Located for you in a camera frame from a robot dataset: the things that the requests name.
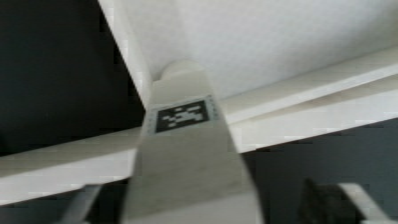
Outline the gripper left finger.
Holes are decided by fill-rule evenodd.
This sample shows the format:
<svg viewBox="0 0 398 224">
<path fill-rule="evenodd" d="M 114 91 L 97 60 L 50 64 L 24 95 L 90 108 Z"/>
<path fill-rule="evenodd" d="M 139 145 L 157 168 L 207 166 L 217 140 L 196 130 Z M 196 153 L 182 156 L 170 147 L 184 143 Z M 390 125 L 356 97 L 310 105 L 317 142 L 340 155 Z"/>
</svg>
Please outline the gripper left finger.
<svg viewBox="0 0 398 224">
<path fill-rule="evenodd" d="M 127 185 L 86 185 L 56 224 L 122 224 Z"/>
</svg>

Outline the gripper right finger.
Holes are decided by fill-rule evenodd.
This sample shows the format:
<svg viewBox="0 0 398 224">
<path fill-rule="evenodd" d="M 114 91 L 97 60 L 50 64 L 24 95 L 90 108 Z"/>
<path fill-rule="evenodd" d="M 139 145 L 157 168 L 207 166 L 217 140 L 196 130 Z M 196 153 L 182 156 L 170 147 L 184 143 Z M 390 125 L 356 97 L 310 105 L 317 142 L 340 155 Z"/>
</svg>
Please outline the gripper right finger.
<svg viewBox="0 0 398 224">
<path fill-rule="evenodd" d="M 398 224 L 358 183 L 305 181 L 299 224 Z"/>
</svg>

